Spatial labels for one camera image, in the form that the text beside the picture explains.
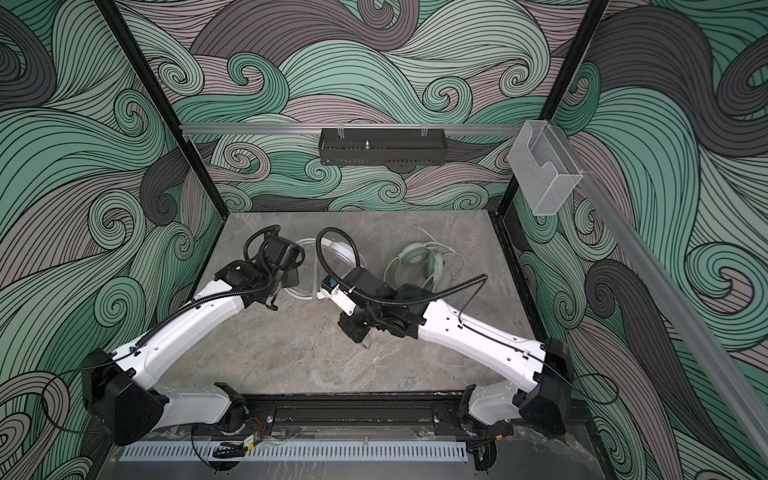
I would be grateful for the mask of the green over-ear headphones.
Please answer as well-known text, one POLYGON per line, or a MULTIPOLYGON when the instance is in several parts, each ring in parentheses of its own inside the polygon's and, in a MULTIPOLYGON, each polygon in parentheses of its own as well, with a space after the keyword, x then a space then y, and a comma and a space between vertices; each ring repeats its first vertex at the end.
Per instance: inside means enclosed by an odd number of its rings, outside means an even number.
POLYGON ((415 242, 406 245, 385 267, 384 277, 393 285, 399 267, 423 270, 422 287, 433 289, 438 286, 445 273, 445 257, 454 253, 447 245, 439 242, 415 242))

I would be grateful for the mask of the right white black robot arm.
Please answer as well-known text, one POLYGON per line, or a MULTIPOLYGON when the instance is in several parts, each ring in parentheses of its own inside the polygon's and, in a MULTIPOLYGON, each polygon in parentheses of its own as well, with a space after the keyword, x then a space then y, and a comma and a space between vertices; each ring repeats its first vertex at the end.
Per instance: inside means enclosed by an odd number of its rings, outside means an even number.
POLYGON ((495 384, 465 389, 454 415, 463 431, 487 435, 521 421, 549 434, 565 433, 575 380, 565 342, 504 332, 449 305, 443 293, 413 284, 393 289, 363 267, 344 278, 327 275, 319 295, 339 308, 338 325, 355 343, 376 329, 449 348, 501 375, 495 384))

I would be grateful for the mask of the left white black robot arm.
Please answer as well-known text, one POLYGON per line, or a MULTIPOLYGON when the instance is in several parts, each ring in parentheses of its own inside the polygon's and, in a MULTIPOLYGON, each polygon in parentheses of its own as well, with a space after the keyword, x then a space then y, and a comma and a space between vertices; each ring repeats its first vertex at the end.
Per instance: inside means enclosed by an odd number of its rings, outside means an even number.
POLYGON ((118 446, 179 425, 210 425, 240 433, 249 420, 245 398, 229 385, 188 391, 162 384, 164 373, 224 321, 253 304, 276 310, 279 291, 299 282, 306 253, 273 225, 257 232, 262 243, 219 270, 188 303, 138 338, 111 352, 96 349, 82 361, 83 404, 118 446))

